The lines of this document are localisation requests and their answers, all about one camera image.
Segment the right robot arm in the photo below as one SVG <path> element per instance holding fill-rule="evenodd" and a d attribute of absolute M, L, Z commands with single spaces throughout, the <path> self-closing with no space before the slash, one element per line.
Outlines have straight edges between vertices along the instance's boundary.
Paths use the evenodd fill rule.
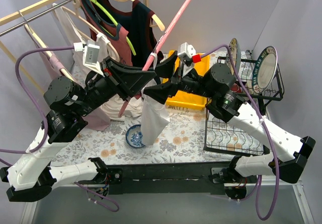
<path fill-rule="evenodd" d="M 165 83 L 146 87 L 144 94 L 164 104 L 168 97 L 177 91 L 208 98 L 206 109 L 217 119 L 237 127 L 270 149 L 261 156 L 235 156 L 227 168 L 214 174 L 221 183 L 239 182 L 254 175 L 276 176 L 284 182 L 295 184 L 299 180 L 307 160 L 315 145 L 309 136 L 293 135 L 264 116 L 231 88 L 236 81 L 230 68 L 225 64 L 214 64 L 204 76 L 192 68 L 187 74 L 184 70 L 200 62 L 201 55 L 195 54 L 183 61 Z"/>

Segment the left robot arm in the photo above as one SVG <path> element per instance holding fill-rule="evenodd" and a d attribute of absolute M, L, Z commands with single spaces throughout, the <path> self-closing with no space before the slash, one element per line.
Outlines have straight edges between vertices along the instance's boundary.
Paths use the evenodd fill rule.
<path fill-rule="evenodd" d="M 52 167 L 57 153 L 72 142 L 88 122 L 85 117 L 114 96 L 129 100 L 152 80 L 156 73 L 119 64 L 107 57 L 90 71 L 86 85 L 65 76 L 55 78 L 44 99 L 50 111 L 27 151 L 10 167 L 1 169 L 1 179 L 10 184 L 7 197 L 11 202 L 34 202 L 53 189 L 79 181 L 103 183 L 112 176 L 100 158 L 65 167 Z"/>

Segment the pink plastic hanger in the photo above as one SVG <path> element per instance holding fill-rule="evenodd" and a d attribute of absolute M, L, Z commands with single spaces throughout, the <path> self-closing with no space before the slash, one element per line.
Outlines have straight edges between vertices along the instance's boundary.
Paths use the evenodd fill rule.
<path fill-rule="evenodd" d="M 165 41 L 167 40 L 167 38 L 169 37 L 171 31 L 173 30 L 174 26 L 176 25 L 176 23 L 178 22 L 179 18 L 181 17 L 181 15 L 183 14 L 183 12 L 185 11 L 185 9 L 187 8 L 187 6 L 189 5 L 191 0 L 185 0 L 185 2 L 182 4 L 182 6 L 180 7 L 180 9 L 178 10 L 178 12 L 176 13 L 176 15 L 174 16 L 174 18 L 172 19 L 171 23 L 169 24 L 169 26 L 167 27 L 166 31 L 164 32 L 164 34 L 160 37 L 159 41 L 157 42 L 154 50 L 152 51 L 152 53 L 149 55 L 143 70 L 148 70 L 149 67 L 151 66 L 152 63 L 157 62 L 157 54 L 160 51 L 160 49 L 162 48 L 162 46 L 164 45 Z"/>

